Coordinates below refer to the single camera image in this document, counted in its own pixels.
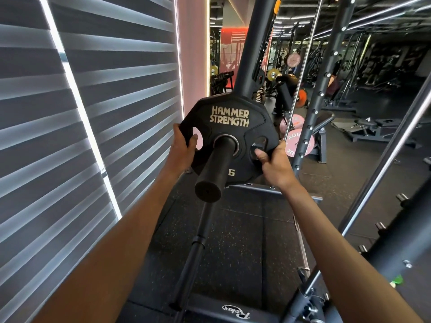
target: green object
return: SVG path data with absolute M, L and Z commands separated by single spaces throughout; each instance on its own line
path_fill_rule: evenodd
M 396 285 L 400 285 L 400 284 L 402 284 L 404 282 L 404 279 L 402 278 L 402 276 L 400 274 L 392 282 L 395 283 Z

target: person's right hand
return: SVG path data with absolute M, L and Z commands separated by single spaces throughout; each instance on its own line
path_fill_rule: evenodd
M 262 162 L 262 171 L 268 182 L 277 186 L 281 190 L 289 189 L 292 185 L 297 184 L 288 156 L 284 149 L 286 143 L 280 141 L 278 146 L 272 152 L 272 159 L 269 159 L 268 154 L 260 149 L 255 149 L 257 158 Z

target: striped window blind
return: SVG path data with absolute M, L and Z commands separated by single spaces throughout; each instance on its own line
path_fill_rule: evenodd
M 116 216 L 39 0 L 0 9 L 0 323 L 23 323 Z
M 171 0 L 49 0 L 124 215 L 154 181 L 180 121 Z

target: metal ring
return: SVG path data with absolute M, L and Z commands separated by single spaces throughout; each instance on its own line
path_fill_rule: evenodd
M 216 146 L 216 141 L 220 138 L 220 137 L 231 137 L 235 143 L 237 144 L 237 147 L 235 148 L 235 152 L 232 156 L 235 156 L 236 154 L 238 154 L 239 150 L 240 150 L 240 143 L 238 143 L 238 140 L 232 136 L 232 135 L 227 135 L 227 134 L 223 134 L 223 135 L 219 135 L 214 139 L 214 143 L 213 143 L 213 148 Z

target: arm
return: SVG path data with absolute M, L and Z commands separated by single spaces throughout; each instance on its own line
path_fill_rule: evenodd
M 422 320 L 400 294 L 360 255 L 323 214 L 295 178 L 284 152 L 274 150 L 272 160 L 256 150 L 265 178 L 288 199 L 310 245 L 317 266 L 344 323 L 419 323 Z
M 101 240 L 51 296 L 33 323 L 115 322 L 143 264 L 168 195 L 194 157 L 197 136 L 187 148 L 174 125 L 164 168 L 132 209 Z

